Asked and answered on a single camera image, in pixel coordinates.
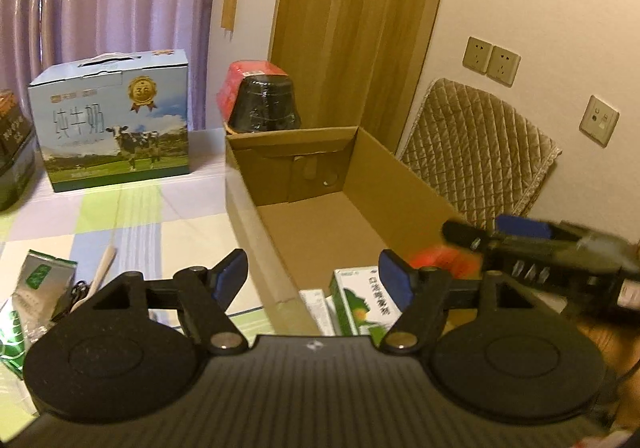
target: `cow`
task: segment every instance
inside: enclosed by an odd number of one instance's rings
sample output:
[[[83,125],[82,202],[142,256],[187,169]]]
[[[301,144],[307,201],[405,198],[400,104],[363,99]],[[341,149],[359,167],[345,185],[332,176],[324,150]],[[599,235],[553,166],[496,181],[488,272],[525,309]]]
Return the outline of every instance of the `cow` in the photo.
[[[109,133],[113,134],[113,138],[118,144],[121,155],[125,160],[129,161],[129,171],[136,171],[136,157],[141,152],[148,152],[151,158],[151,169],[154,164],[160,161],[160,148],[158,132],[128,132],[128,126],[113,126],[113,128],[105,128]]]

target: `wall socket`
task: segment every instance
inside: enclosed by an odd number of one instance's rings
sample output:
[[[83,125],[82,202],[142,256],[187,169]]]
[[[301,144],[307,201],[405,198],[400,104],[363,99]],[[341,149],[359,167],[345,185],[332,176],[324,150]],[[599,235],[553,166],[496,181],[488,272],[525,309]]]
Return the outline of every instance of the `wall socket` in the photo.
[[[494,46],[491,43],[483,42],[471,36],[466,43],[465,56],[462,58],[462,64],[471,68],[471,70],[484,74],[489,65],[492,48],[494,48]]]
[[[494,47],[486,69],[486,75],[511,86],[516,78],[516,72],[520,65],[520,56],[515,52]]]
[[[592,95],[582,116],[580,130],[605,147],[611,139],[619,117],[618,110]]]

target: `silver bolt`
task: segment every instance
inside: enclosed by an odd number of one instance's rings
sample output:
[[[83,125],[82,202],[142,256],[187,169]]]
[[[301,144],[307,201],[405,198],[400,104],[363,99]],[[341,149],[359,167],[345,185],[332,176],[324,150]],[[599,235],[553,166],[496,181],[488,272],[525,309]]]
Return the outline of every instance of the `silver bolt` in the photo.
[[[218,333],[211,336],[211,345],[219,349],[235,349],[242,344],[242,336],[236,333]]]
[[[410,349],[418,343],[415,334],[405,332],[395,332],[385,338],[386,344],[395,349]]]

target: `red object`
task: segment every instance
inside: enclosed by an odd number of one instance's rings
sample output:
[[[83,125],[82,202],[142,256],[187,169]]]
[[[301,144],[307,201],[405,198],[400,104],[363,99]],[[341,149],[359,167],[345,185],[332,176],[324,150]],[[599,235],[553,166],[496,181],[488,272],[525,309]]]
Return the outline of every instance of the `red object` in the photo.
[[[261,74],[272,76],[287,75],[284,70],[266,61],[245,60],[233,62],[229,65],[229,70],[226,72],[225,83],[222,85],[216,98],[222,119],[225,123],[228,123],[229,117],[231,117],[231,112],[234,109],[242,80],[247,76],[259,76]]]
[[[455,278],[469,278],[478,274],[480,260],[472,254],[465,253],[446,245],[436,245],[418,253],[409,262],[411,267],[439,267],[449,271]]]

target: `white wall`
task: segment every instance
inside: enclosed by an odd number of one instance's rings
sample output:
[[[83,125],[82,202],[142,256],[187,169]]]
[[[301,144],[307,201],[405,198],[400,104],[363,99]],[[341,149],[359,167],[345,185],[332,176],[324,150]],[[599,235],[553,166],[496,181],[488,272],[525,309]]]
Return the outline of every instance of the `white wall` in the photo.
[[[216,94],[229,63],[267,59],[276,0],[238,0],[233,33],[220,28],[222,4],[223,0],[213,0],[207,64],[207,128],[222,125]]]
[[[522,56],[511,88],[462,66],[469,36]],[[640,238],[640,0],[441,0],[409,128],[441,77],[492,92],[563,149],[532,217]],[[605,149],[578,130],[591,94],[620,110]]]

